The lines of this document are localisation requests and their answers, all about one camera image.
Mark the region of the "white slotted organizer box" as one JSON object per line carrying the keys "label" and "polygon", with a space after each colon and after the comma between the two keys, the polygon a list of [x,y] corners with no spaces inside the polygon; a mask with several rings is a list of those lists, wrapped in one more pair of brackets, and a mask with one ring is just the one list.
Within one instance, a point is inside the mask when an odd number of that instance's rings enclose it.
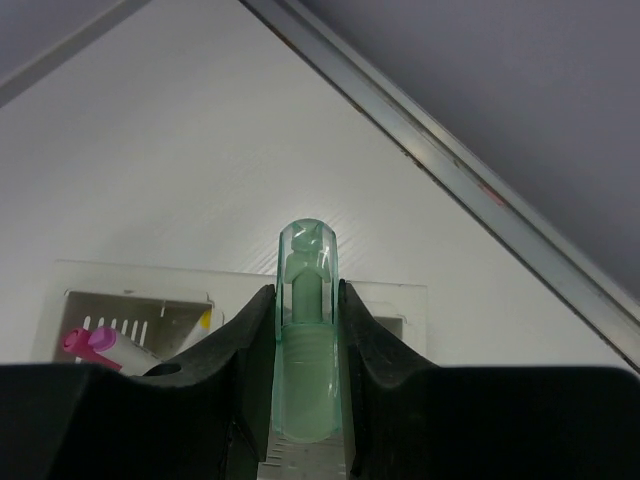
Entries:
{"label": "white slotted organizer box", "polygon": [[[427,357],[427,287],[350,280],[376,320]],[[162,359],[178,353],[201,315],[210,331],[230,321],[274,275],[57,261],[29,361],[75,362],[62,339],[76,328],[108,326]],[[339,434],[303,446],[270,432],[257,479],[346,479]]]}

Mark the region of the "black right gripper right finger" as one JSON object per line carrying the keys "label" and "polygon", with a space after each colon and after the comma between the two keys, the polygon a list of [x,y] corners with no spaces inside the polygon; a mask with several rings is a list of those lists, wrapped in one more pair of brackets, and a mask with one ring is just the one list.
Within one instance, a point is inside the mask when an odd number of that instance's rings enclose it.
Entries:
{"label": "black right gripper right finger", "polygon": [[376,321],[355,287],[338,289],[338,349],[347,476],[350,479],[470,479],[473,454],[444,370]]}

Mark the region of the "green translucent highlighter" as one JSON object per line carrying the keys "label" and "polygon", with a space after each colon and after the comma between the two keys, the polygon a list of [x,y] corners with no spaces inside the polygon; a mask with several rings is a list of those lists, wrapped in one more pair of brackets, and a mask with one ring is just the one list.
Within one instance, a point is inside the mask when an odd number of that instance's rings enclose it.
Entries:
{"label": "green translucent highlighter", "polygon": [[341,430],[335,232],[299,219],[280,233],[275,310],[272,426],[294,443]]}

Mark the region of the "aluminium rail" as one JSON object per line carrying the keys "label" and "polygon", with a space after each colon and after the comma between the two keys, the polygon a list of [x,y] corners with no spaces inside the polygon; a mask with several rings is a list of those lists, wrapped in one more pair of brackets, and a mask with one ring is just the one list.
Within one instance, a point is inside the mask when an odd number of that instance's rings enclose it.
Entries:
{"label": "aluminium rail", "polygon": [[246,1],[264,26],[356,110],[633,370],[639,303],[462,142],[298,1]]}

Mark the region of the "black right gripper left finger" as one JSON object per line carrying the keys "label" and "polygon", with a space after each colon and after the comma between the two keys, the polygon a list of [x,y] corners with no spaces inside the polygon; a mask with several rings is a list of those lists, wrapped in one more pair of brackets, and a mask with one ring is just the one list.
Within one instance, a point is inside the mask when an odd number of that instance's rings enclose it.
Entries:
{"label": "black right gripper left finger", "polygon": [[204,340],[140,377],[168,410],[153,479],[254,479],[265,459],[275,360],[275,288],[260,288]]}

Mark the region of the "yellow capped white marker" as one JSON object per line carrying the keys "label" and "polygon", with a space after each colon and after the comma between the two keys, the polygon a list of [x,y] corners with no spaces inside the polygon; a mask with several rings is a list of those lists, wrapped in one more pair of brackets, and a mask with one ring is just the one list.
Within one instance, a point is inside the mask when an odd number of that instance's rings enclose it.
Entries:
{"label": "yellow capped white marker", "polygon": [[212,315],[213,310],[209,309],[200,316],[193,328],[178,346],[176,354],[180,354],[188,350],[211,333]]}

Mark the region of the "purple capped white marker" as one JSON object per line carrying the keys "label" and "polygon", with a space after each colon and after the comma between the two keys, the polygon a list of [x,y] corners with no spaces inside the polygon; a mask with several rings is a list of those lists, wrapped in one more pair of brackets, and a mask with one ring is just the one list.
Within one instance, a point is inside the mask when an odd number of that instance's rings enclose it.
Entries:
{"label": "purple capped white marker", "polygon": [[110,327],[93,331],[88,344],[97,354],[117,364],[125,375],[141,376],[162,363],[151,351]]}

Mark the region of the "magenta capped white marker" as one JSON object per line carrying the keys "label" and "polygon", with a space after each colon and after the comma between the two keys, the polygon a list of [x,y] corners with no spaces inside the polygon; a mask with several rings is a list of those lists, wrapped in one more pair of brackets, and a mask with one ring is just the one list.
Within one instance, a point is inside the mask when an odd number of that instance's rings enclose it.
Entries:
{"label": "magenta capped white marker", "polygon": [[62,339],[62,348],[65,352],[80,358],[83,362],[95,363],[120,371],[122,366],[106,358],[94,350],[89,344],[92,332],[85,328],[75,328],[68,332]]}

